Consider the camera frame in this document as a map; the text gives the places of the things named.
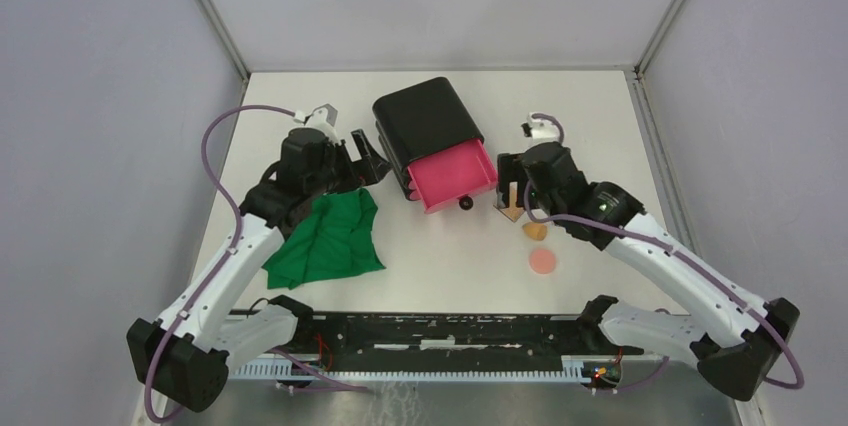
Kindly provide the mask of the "orange teardrop makeup sponge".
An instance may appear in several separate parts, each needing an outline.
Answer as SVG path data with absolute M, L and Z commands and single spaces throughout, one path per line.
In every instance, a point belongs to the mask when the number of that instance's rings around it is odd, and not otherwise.
M 522 225 L 523 233 L 533 241 L 544 241 L 548 234 L 548 228 L 544 223 L 527 222 Z

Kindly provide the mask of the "pink top drawer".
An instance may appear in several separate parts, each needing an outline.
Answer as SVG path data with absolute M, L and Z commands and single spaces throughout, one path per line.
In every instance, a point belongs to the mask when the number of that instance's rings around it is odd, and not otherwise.
M 407 168 L 409 199 L 420 201 L 426 214 L 458 205 L 465 198 L 495 188 L 496 168 L 480 139 L 413 161 Z

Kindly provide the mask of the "black drawer organizer box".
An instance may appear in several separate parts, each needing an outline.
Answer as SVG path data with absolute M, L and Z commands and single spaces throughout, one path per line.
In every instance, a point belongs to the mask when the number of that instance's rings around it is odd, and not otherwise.
M 372 112 L 379 142 L 405 198 L 413 199 L 409 166 L 469 140 L 484 140 L 450 81 L 439 76 L 378 98 Z

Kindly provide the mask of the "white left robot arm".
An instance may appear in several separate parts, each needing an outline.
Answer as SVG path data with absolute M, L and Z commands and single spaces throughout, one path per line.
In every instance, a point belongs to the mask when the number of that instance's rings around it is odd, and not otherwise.
M 277 346 L 307 350 L 315 337 L 310 307 L 274 299 L 235 324 L 225 323 L 261 266 L 312 212 L 316 199 L 379 183 L 390 163 L 362 130 L 351 133 L 360 154 L 351 159 L 342 140 L 309 127 L 291 130 L 278 161 L 235 206 L 235 227 L 201 275 L 154 321 L 138 318 L 126 339 L 135 374 L 145 387 L 152 422 L 163 424 L 153 393 L 179 409 L 202 412 L 221 394 L 231 372 Z

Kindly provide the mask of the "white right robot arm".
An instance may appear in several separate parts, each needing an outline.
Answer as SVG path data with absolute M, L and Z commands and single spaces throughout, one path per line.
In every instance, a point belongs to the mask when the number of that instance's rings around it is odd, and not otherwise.
M 764 384 L 799 390 L 805 376 L 788 342 L 800 317 L 785 298 L 747 291 L 673 238 L 644 205 L 612 182 L 590 182 L 569 148 L 537 144 L 497 158 L 498 203 L 556 225 L 632 267 L 673 299 L 686 317 L 636 308 L 600 295 L 577 328 L 580 346 L 654 352 L 695 369 L 714 389 L 749 401 Z

